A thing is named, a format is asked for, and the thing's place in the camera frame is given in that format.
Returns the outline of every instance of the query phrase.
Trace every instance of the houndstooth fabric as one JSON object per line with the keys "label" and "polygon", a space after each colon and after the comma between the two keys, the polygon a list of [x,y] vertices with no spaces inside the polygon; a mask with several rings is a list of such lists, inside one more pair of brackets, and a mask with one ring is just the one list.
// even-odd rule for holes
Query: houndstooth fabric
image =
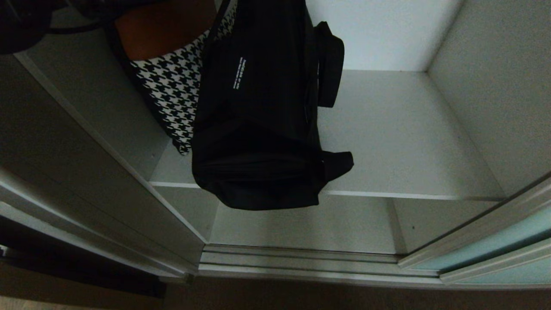
{"label": "houndstooth fabric", "polygon": [[[217,39],[231,33],[235,20],[234,5],[222,20]],[[201,52],[209,30],[190,44],[166,55],[131,61],[137,77],[153,98],[161,115],[161,126],[169,133],[182,155],[191,150],[193,120],[199,100]]]}

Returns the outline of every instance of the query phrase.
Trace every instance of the dark floor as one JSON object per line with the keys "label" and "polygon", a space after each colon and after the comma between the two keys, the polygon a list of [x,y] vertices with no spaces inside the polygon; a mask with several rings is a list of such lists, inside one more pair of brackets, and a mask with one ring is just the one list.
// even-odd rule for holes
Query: dark floor
{"label": "dark floor", "polygon": [[550,310],[551,290],[436,291],[313,282],[197,278],[170,285],[165,310]]}

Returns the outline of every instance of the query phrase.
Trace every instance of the bag strap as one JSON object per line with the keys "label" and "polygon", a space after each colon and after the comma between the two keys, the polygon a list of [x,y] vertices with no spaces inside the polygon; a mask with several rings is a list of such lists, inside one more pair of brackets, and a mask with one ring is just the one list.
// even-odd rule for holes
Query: bag strap
{"label": "bag strap", "polygon": [[335,180],[349,172],[354,166],[354,158],[350,152],[332,153],[323,151],[321,154],[325,167],[325,181]]}
{"label": "bag strap", "polygon": [[337,99],[344,64],[344,44],[334,36],[327,22],[314,27],[320,62],[318,106],[332,108]]}
{"label": "bag strap", "polygon": [[214,43],[214,38],[216,38],[216,35],[218,34],[218,28],[220,28],[220,24],[222,23],[222,19],[224,18],[224,15],[226,14],[226,11],[228,10],[228,6],[230,5],[231,0],[224,0],[222,1],[222,4],[220,5],[220,8],[218,9],[218,13],[216,14],[216,18],[214,19],[214,23],[212,24],[212,27],[210,27],[210,32],[208,34],[207,39],[205,40],[205,44],[203,47],[203,52],[201,53],[201,58],[203,61],[205,61],[205,57],[208,55],[208,52],[210,51],[210,48],[212,47],[212,44]]}

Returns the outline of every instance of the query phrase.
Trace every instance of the black duffel bag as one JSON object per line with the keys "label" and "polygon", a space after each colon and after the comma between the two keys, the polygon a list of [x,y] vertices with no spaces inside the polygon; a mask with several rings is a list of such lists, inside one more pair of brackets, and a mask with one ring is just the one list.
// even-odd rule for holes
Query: black duffel bag
{"label": "black duffel bag", "polygon": [[245,210],[317,205],[327,182],[354,165],[322,151],[317,107],[332,107],[342,40],[313,27],[304,0],[239,0],[233,32],[203,50],[192,139],[193,176],[225,205]]}

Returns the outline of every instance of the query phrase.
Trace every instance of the brown leather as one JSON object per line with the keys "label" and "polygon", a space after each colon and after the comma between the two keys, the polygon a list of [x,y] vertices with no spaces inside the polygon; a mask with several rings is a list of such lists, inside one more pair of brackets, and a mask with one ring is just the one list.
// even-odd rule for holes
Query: brown leather
{"label": "brown leather", "polygon": [[210,28],[214,1],[167,0],[133,9],[115,21],[130,60],[145,60],[175,51]]}

